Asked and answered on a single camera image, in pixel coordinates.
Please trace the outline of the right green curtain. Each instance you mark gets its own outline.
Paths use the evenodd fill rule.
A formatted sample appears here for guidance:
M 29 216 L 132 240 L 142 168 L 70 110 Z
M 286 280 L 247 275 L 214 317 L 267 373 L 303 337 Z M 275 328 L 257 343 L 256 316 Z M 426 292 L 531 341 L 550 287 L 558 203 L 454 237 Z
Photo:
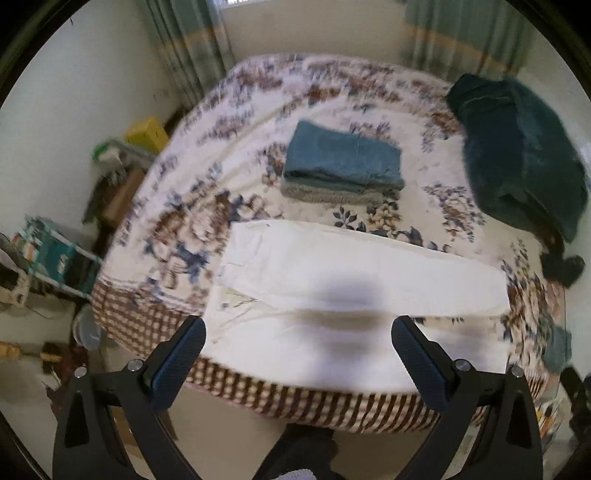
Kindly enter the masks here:
M 499 80 L 518 74 L 534 32 L 507 1 L 408 1 L 400 61 L 452 82 L 465 73 Z

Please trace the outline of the cluttered wooden side table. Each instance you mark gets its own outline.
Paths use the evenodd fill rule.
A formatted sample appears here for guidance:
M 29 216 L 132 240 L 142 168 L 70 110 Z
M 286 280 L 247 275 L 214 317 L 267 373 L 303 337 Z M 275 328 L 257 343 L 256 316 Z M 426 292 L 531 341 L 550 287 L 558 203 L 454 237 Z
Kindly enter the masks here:
M 156 155 L 142 147 L 111 138 L 94 147 L 91 165 L 98 175 L 97 182 L 85 208 L 82 223 L 99 218 L 116 189 L 124 184 L 133 170 L 146 172 Z

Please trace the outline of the left green curtain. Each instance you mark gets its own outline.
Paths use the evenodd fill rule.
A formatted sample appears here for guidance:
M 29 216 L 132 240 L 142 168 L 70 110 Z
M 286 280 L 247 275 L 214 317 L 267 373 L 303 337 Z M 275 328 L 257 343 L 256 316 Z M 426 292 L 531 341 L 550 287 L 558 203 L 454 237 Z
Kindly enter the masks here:
M 146 0 L 137 7 L 184 107 L 190 109 L 235 66 L 211 0 Z

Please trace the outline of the green curtain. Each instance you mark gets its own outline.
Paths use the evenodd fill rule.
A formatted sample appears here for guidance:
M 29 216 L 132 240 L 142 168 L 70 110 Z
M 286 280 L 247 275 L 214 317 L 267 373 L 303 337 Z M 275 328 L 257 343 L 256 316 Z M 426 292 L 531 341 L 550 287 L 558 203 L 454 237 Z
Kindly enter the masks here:
M 190 109 L 235 66 L 211 0 L 146 0 L 137 7 L 184 107 Z
M 507 1 L 408 1 L 400 61 L 452 82 L 465 73 L 499 80 L 518 74 L 534 32 Z

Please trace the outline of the white pants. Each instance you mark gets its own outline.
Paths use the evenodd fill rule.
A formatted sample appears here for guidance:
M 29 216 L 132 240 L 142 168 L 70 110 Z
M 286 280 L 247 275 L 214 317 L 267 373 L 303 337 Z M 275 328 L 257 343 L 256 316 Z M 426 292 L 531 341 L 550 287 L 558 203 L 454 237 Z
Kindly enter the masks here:
M 204 357 L 287 387 L 411 393 L 394 320 L 423 321 L 453 357 L 502 372 L 498 268 L 366 233 L 263 220 L 232 226 L 204 313 Z

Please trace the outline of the yellow box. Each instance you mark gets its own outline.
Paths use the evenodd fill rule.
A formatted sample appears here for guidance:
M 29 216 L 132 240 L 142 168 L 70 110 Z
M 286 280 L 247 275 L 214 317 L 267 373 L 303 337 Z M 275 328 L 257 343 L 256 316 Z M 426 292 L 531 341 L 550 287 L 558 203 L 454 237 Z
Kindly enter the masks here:
M 132 125 L 125 133 L 125 141 L 154 154 L 160 153 L 169 141 L 161 122 L 154 116 Z

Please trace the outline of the dark green pillow blanket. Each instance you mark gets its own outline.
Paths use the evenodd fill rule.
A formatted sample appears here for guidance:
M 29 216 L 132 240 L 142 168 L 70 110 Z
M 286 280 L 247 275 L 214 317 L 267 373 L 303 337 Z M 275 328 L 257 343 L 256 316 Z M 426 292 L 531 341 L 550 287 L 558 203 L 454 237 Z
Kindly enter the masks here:
M 586 173 L 554 110 L 519 81 L 464 74 L 446 96 L 463 126 L 464 163 L 478 207 L 514 228 L 566 242 L 587 207 Z

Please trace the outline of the teal white storage rack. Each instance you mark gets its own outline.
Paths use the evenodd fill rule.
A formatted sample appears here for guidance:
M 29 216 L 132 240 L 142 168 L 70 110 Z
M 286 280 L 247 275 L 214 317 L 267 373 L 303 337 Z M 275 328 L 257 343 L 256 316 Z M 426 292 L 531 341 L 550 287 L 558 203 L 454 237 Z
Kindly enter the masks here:
M 12 243 L 31 277 L 70 296 L 90 298 L 102 260 L 62 235 L 51 220 L 27 216 Z

